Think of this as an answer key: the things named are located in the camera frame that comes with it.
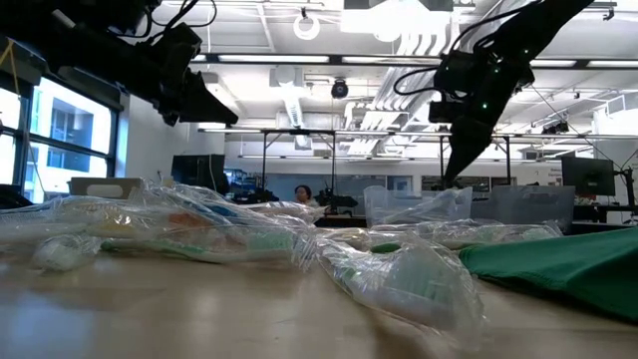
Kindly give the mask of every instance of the ceiling duct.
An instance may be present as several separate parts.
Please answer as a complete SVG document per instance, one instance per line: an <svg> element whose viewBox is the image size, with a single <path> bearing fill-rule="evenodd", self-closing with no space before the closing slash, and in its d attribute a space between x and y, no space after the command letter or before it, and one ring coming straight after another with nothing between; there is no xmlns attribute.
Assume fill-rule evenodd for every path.
<svg viewBox="0 0 638 359"><path fill-rule="evenodd" d="M303 112L299 103L299 92L297 91L297 88L303 88L303 72L301 69L295 69L290 65L277 66L270 73L271 86L273 82L281 87L283 102L288 114L289 127L293 129L305 128ZM295 136L295 150L312 150L312 139L302 135Z"/></svg>

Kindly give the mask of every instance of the person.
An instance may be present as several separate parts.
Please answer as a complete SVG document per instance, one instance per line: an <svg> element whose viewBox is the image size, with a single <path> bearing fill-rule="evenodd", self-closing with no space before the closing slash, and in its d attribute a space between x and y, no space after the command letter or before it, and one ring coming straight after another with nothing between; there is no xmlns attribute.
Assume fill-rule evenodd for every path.
<svg viewBox="0 0 638 359"><path fill-rule="evenodd" d="M306 184L300 184L295 189L295 199L297 203L302 203L310 206L319 206L317 201L312 197L312 190Z"/></svg>

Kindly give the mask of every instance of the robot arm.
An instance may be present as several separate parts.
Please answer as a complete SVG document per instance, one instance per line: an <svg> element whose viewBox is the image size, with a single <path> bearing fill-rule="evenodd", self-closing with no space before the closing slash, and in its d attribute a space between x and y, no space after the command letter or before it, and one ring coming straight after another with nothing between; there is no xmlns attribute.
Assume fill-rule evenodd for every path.
<svg viewBox="0 0 638 359"><path fill-rule="evenodd" d="M135 34L145 16L149 22L160 3L3 0L0 33L42 57L53 73L74 67L149 101L170 126L235 124L237 116L206 89L201 73L188 68L201 45L188 26L166 27L157 41L130 44L120 38Z"/></svg>
<svg viewBox="0 0 638 359"><path fill-rule="evenodd" d="M533 83L531 60L593 1L535 1L512 11L511 19L475 43L472 54L453 48L443 57L434 77L434 89L443 100L431 103L430 122L452 123L447 185L489 146L514 90Z"/></svg>

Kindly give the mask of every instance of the plastic container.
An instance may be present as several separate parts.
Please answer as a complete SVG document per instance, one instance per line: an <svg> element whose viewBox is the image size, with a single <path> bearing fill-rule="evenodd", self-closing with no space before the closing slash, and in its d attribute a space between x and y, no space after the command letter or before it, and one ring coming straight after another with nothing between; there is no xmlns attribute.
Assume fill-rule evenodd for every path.
<svg viewBox="0 0 638 359"><path fill-rule="evenodd" d="M364 190L368 226L470 217L472 188L405 192L373 185Z"/></svg>
<svg viewBox="0 0 638 359"><path fill-rule="evenodd" d="M486 200L474 200L470 210L471 219L495 219L496 205L489 198Z"/></svg>
<svg viewBox="0 0 638 359"><path fill-rule="evenodd" d="M492 189L494 218L504 224L555 221L565 232L573 220L575 187L571 185L498 185Z"/></svg>

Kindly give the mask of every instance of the desk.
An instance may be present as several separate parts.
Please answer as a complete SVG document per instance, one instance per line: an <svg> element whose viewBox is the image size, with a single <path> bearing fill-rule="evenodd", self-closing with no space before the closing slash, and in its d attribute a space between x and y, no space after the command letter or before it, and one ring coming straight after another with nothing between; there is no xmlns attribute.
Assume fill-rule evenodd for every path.
<svg viewBox="0 0 638 359"><path fill-rule="evenodd" d="M0 357L634 359L638 328L480 283L484 348L458 353L315 267L100 257L40 275L0 258Z"/></svg>
<svg viewBox="0 0 638 359"><path fill-rule="evenodd" d="M575 205L574 220L596 220L599 223L607 222L607 213L610 211L632 211L636 207L629 205Z"/></svg>

